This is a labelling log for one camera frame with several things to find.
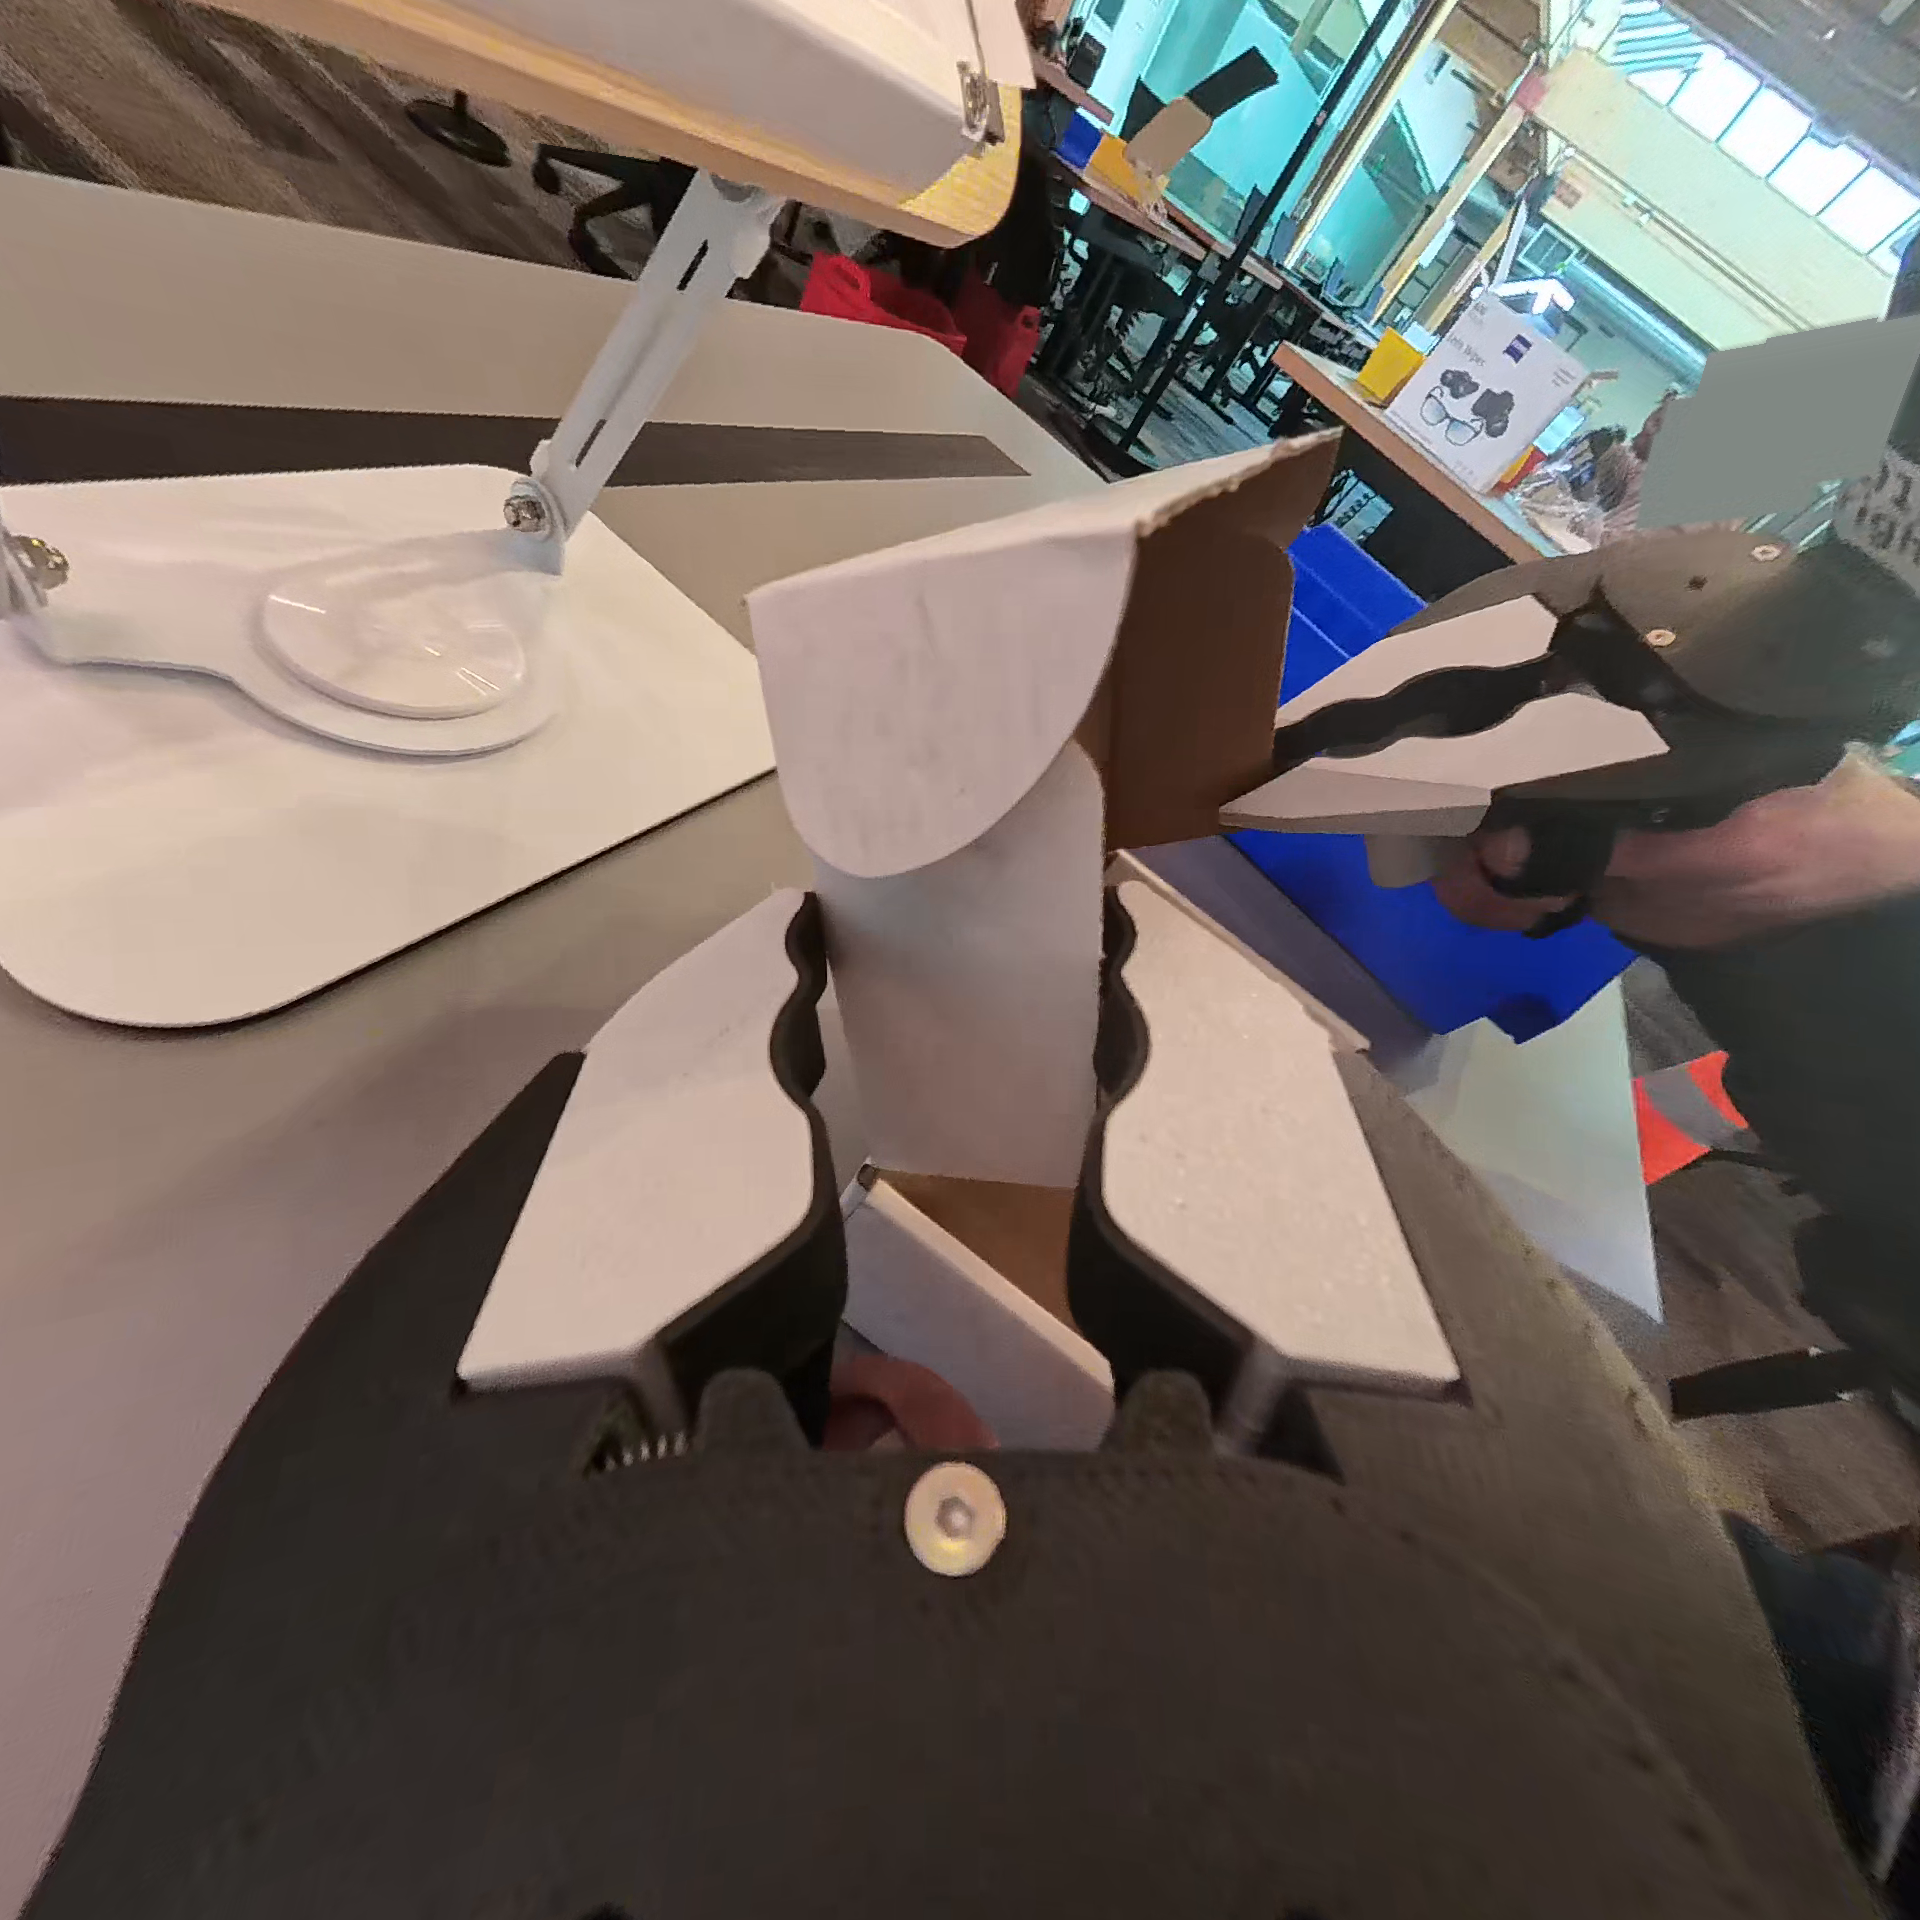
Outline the white printed carton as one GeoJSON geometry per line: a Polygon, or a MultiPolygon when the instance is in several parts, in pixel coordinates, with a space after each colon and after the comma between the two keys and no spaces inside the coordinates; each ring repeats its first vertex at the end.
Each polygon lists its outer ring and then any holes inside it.
{"type": "Polygon", "coordinates": [[[1383,419],[1462,488],[1491,494],[1586,379],[1590,371],[1536,318],[1482,296],[1410,373],[1383,419]]]}

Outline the person's left hand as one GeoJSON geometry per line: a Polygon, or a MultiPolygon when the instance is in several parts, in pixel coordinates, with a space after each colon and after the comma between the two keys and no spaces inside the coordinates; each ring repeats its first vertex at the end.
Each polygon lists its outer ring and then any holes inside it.
{"type": "Polygon", "coordinates": [[[848,1350],[832,1360],[825,1452],[995,1452],[997,1434],[942,1376],[912,1360],[848,1350]]]}

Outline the black floor stand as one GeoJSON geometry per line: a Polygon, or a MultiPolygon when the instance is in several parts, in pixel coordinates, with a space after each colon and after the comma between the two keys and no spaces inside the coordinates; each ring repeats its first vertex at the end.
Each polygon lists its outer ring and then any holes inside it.
{"type": "Polygon", "coordinates": [[[405,105],[407,122],[446,152],[490,170],[511,170],[512,149],[491,124],[477,114],[465,91],[446,99],[415,99],[405,105]]]}

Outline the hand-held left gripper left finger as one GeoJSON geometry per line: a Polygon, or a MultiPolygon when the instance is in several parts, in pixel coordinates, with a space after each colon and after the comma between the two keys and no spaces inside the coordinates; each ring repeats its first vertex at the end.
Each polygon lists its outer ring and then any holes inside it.
{"type": "Polygon", "coordinates": [[[846,1232],[821,1001],[825,915],[783,890],[587,1042],[461,1355],[474,1393],[614,1384],[658,1442],[728,1372],[825,1419],[846,1232]]]}

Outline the clear acrylic clip plate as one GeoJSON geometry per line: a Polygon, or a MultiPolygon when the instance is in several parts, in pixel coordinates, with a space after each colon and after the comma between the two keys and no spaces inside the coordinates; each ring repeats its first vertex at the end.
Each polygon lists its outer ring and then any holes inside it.
{"type": "Polygon", "coordinates": [[[1001,131],[1032,90],[1006,3],[474,3],[470,14],[905,194],[1001,131]]]}

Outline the white cardboard box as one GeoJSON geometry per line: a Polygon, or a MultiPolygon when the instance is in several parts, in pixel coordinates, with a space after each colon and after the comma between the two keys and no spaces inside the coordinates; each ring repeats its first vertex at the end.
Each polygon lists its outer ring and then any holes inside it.
{"type": "Polygon", "coordinates": [[[1273,774],[1290,547],[1335,453],[1163,468],[751,602],[861,1162],[1057,1329],[1109,859],[1273,774]]]}

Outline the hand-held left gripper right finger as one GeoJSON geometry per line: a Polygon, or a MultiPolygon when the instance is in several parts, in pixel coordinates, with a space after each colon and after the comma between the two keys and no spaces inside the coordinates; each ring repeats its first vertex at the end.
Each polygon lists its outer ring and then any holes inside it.
{"type": "Polygon", "coordinates": [[[1119,1400],[1187,1376],[1216,1452],[1322,1452],[1315,1389],[1464,1401],[1331,1034],[1145,880],[1102,941],[1070,1309],[1119,1400]]]}

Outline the wooden work table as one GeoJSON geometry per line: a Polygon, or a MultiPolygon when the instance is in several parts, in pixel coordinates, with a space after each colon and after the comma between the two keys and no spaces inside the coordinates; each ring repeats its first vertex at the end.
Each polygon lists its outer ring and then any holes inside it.
{"type": "Polygon", "coordinates": [[[1360,396],[1355,373],[1294,344],[1278,346],[1270,368],[1288,381],[1278,413],[1281,440],[1304,434],[1309,413],[1318,409],[1338,420],[1343,432],[1338,472],[1353,472],[1368,488],[1390,473],[1382,494],[1393,505],[1399,505],[1401,497],[1424,497],[1510,563],[1568,557],[1568,550],[1518,507],[1502,497],[1471,489],[1409,432],[1393,426],[1383,406],[1360,396]]]}

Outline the blue plastic bin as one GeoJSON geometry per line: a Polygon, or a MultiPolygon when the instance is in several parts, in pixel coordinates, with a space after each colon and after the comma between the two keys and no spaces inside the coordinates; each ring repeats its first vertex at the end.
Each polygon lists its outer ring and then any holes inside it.
{"type": "MultiPolygon", "coordinates": [[[[1285,705],[1424,613],[1424,598],[1333,523],[1288,549],[1285,705]]],[[[1455,920],[1429,882],[1382,886],[1355,835],[1231,829],[1238,851],[1431,1034],[1487,1020],[1530,1042],[1571,1020],[1635,962],[1608,929],[1551,940],[1455,920]]]]}

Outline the orange safety vest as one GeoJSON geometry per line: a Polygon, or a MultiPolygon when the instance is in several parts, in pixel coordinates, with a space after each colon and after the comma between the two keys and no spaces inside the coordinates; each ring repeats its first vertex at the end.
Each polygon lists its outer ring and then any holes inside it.
{"type": "Polygon", "coordinates": [[[1635,1076],[1631,1094],[1643,1186],[1663,1184],[1746,1139],[1746,1121],[1723,1084],[1728,1062],[1728,1051],[1715,1050],[1635,1076]]]}

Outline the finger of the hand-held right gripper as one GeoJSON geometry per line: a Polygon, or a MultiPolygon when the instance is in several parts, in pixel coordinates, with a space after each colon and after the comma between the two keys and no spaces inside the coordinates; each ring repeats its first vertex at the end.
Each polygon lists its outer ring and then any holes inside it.
{"type": "Polygon", "coordinates": [[[1530,595],[1393,633],[1281,709],[1273,768],[1493,729],[1546,694],[1554,632],[1530,595]]]}
{"type": "Polygon", "coordinates": [[[1510,786],[1584,774],[1669,752],[1647,715],[1616,705],[1526,705],[1469,736],[1407,736],[1322,752],[1231,801],[1218,822],[1258,832],[1435,832],[1477,828],[1510,786]]]}

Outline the clear acrylic bracket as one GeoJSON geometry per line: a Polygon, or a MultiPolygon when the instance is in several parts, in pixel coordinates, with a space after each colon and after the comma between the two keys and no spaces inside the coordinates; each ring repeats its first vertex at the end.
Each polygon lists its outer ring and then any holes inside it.
{"type": "Polygon", "coordinates": [[[506,752],[561,709],[561,578],[511,536],[421,536],[315,561],[70,563],[8,620],[55,665],[199,677],[293,729],[405,758],[506,752]]]}

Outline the person's right hand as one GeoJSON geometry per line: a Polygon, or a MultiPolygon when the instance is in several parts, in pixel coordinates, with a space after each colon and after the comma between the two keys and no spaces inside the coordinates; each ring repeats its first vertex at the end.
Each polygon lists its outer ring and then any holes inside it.
{"type": "Polygon", "coordinates": [[[1431,886],[1466,923],[1533,932],[1571,913],[1637,949],[1715,949],[1835,921],[1918,891],[1918,789],[1847,756],[1824,779],[1743,804],[1689,832],[1631,832],[1606,875],[1576,897],[1512,897],[1526,829],[1477,832],[1431,886]]]}

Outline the red bag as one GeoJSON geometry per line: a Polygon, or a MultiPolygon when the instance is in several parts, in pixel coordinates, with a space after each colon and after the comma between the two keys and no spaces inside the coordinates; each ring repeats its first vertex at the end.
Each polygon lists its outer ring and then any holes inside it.
{"type": "Polygon", "coordinates": [[[1040,349],[1040,309],[1008,305],[977,273],[968,273],[946,301],[873,264],[817,254],[808,265],[800,310],[933,340],[1006,398],[1019,394],[1040,349]]]}

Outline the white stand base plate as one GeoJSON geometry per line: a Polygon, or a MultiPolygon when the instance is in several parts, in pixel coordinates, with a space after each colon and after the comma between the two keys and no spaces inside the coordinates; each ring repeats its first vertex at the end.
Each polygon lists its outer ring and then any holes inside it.
{"type": "MultiPolygon", "coordinates": [[[[511,482],[453,465],[6,484],[6,525],[70,563],[315,561],[507,536],[511,482]]],[[[558,578],[558,714],[467,758],[329,742],[214,680],[49,662],[6,620],[6,977],[97,1024],[247,1021],[773,770],[739,638],[598,516],[558,578]]]]}

